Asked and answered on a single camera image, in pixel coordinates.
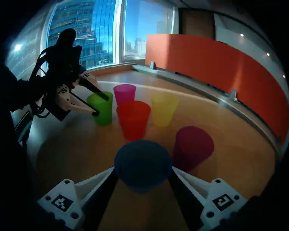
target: plastic cup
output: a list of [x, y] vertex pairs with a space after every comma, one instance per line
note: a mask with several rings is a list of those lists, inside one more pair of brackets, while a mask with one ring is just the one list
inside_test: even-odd
[[99, 115], [94, 116], [94, 120], [100, 126], [110, 124], [113, 115], [113, 95], [110, 92], [103, 93], [109, 97], [109, 100], [104, 100], [98, 93], [92, 94], [87, 98], [87, 103], [99, 111]]
[[127, 140], [143, 139], [151, 108], [141, 101], [127, 101], [117, 107], [119, 122]]
[[168, 179], [172, 160], [167, 150], [155, 142], [133, 141], [119, 150], [114, 169], [132, 191], [144, 193]]
[[190, 171], [212, 155], [214, 143], [206, 131], [188, 126], [176, 134], [173, 148], [173, 166], [183, 171]]
[[178, 103], [178, 98], [173, 94], [154, 94], [152, 97], [153, 123], [159, 127], [168, 126]]
[[113, 88], [114, 95], [116, 97], [117, 105], [126, 101], [134, 101], [136, 87], [131, 84], [121, 84]]

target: robotic arm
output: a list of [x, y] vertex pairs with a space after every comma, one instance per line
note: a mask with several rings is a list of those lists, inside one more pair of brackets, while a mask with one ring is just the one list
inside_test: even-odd
[[[53, 47], [43, 50], [37, 59], [30, 81], [44, 79], [46, 93], [42, 98], [41, 105], [31, 102], [30, 106], [33, 113], [40, 118], [45, 118], [52, 113], [62, 121], [71, 110], [98, 116], [98, 110], [72, 93], [72, 89], [76, 85], [98, 93], [105, 100], [109, 99], [107, 95], [101, 92], [97, 78], [88, 71], [81, 71], [79, 58], [82, 47], [73, 47], [75, 38], [75, 30], [64, 30], [60, 34], [57, 43]], [[37, 72], [44, 62], [48, 63], [49, 70], [45, 77], [40, 77]], [[48, 113], [41, 115], [45, 109], [48, 110]]]

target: magenta cup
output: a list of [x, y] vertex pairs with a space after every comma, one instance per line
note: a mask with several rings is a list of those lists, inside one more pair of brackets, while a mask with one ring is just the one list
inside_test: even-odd
[[134, 101], [136, 87], [131, 84], [121, 84], [113, 88], [114, 95], [117, 100], [117, 105], [126, 101]]
[[214, 143], [206, 131], [188, 126], [176, 134], [173, 148], [173, 166], [183, 171], [190, 171], [212, 155]]

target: glass window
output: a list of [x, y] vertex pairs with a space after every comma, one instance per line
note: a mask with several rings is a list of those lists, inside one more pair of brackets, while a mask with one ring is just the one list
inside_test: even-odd
[[47, 46], [56, 43], [60, 32], [73, 28], [77, 33], [74, 45], [82, 46], [79, 61], [83, 67], [112, 63], [115, 3], [116, 0], [71, 0], [59, 3], [50, 24]]
[[127, 0], [124, 59], [145, 59], [148, 34], [172, 33], [173, 5], [159, 1]]

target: wooden table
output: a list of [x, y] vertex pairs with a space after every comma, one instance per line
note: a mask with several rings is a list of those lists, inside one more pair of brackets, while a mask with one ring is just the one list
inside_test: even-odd
[[[184, 126], [204, 129], [214, 141], [213, 154], [190, 171], [211, 182], [222, 178], [245, 198], [259, 195], [274, 172], [274, 151], [267, 141], [233, 112], [190, 90], [139, 72], [121, 72], [100, 78], [104, 90], [118, 83], [137, 86], [136, 100], [151, 104], [153, 93], [167, 91], [179, 98], [171, 124], [160, 128], [149, 118], [144, 139], [164, 146], [172, 155], [176, 132]], [[74, 91], [86, 99], [90, 92]], [[128, 141], [122, 135], [113, 103], [113, 122], [95, 125], [92, 116], [71, 112], [63, 122], [52, 116], [35, 118], [29, 138], [29, 155], [36, 159], [37, 198], [64, 178], [87, 179], [114, 164], [117, 151]], [[168, 181], [146, 194], [131, 192], [118, 181], [99, 230], [187, 230]]]

